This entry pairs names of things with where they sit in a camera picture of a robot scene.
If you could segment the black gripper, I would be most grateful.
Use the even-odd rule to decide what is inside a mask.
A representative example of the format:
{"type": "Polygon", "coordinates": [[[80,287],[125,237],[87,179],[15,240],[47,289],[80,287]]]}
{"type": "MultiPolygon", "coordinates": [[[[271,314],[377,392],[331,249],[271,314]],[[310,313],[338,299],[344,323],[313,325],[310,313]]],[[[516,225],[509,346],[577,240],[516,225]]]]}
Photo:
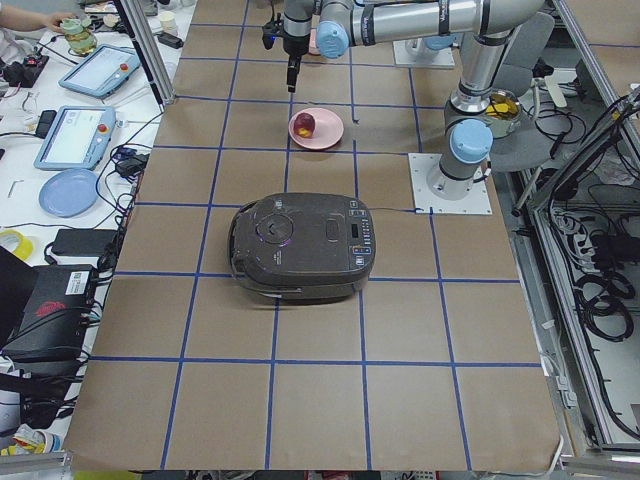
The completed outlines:
{"type": "Polygon", "coordinates": [[[271,50],[275,40],[281,38],[288,55],[287,89],[295,93],[302,57],[309,53],[311,20],[294,20],[281,13],[273,14],[262,26],[262,42],[266,50],[271,50]]]}

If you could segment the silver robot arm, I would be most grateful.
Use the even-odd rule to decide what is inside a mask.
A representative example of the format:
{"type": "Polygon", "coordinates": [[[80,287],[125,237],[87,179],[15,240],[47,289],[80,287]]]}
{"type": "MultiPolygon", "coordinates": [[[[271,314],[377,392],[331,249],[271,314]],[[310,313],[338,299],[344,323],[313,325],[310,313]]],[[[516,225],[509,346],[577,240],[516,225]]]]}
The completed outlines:
{"type": "Polygon", "coordinates": [[[516,31],[541,8],[539,1],[287,1],[262,27],[271,49],[282,39],[288,56],[287,87],[296,90],[301,59],[314,44],[337,59],[356,46],[445,37],[463,37],[461,76],[445,104],[448,142],[426,176],[429,190],[446,200],[464,198],[492,148],[482,121],[496,74],[516,31]]]}

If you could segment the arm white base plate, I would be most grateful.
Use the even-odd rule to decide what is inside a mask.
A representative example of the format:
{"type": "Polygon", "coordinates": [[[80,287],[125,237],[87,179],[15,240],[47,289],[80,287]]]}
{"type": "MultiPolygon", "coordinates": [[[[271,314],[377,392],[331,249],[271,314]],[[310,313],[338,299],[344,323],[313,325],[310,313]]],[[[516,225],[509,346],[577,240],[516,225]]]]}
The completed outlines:
{"type": "Polygon", "coordinates": [[[409,153],[414,209],[419,214],[491,215],[486,178],[480,165],[474,176],[453,180],[440,169],[441,154],[409,153]]]}
{"type": "Polygon", "coordinates": [[[395,41],[395,64],[399,67],[453,69],[455,60],[450,45],[430,48],[424,39],[395,41]]]}

